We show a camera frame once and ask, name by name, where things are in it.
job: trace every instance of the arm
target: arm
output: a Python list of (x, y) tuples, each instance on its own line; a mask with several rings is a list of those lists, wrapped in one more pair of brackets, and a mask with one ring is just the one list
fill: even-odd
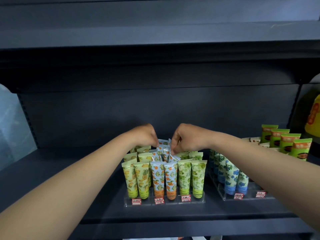
[(171, 153), (213, 149), (226, 156), (292, 212), (320, 230), (320, 167), (253, 145), (237, 137), (190, 124), (174, 133)]
[(67, 239), (134, 146), (158, 146), (152, 125), (136, 127), (57, 173), (0, 214), (0, 239)]

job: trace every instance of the acrylic display tray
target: acrylic display tray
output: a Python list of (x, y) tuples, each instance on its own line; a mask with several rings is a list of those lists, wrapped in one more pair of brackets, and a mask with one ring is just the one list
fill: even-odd
[(223, 200), (261, 200), (261, 199), (274, 199), (274, 197), (268, 193), (266, 190), (263, 190), (258, 184), (255, 182), (248, 183), (248, 191), (246, 194), (238, 193), (235, 194), (227, 194), (224, 191), (224, 184), (218, 181), (218, 177), (212, 172), (212, 170), (208, 170), (209, 177), (211, 178), (213, 184), (218, 190), (219, 195)]
[(163, 206), (163, 205), (188, 205), (188, 204), (202, 204), (205, 203), (205, 192), (203, 191), (203, 195), (201, 198), (195, 198), (192, 194), (192, 189), (190, 189), (190, 200), (187, 199), (188, 197), (183, 195), (177, 195), (174, 200), (170, 200), (167, 198), (166, 190), (164, 191), (163, 203), (160, 202), (161, 199), (156, 198), (154, 195), (153, 187), (149, 188), (149, 197), (146, 199), (141, 199), (138, 195), (137, 198), (131, 199), (126, 196), (124, 198), (124, 206), (125, 207), (132, 207), (132, 206)]

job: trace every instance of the dark gray shelf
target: dark gray shelf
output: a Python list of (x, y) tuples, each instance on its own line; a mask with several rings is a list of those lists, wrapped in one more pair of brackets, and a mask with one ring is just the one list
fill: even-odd
[[(95, 147), (38, 149), (0, 172), (0, 211)], [(224, 202), (209, 179), (205, 204), (125, 208), (118, 167), (75, 229), (85, 239), (301, 233), (313, 230), (277, 200)]]
[(320, 40), (319, 16), (320, 0), (4, 5), (0, 49)]

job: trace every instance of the yellow bottle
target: yellow bottle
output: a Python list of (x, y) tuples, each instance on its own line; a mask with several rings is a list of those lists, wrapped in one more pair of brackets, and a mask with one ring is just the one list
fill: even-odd
[(312, 105), (310, 115), (308, 116), (308, 120), (306, 122), (306, 126), (304, 127), (306, 132), (320, 137), (320, 94), (315, 98), (314, 103)]

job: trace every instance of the marble wall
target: marble wall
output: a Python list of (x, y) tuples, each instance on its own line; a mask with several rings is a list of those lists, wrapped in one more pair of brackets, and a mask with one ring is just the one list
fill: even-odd
[(0, 170), (36, 148), (18, 96), (0, 84)]

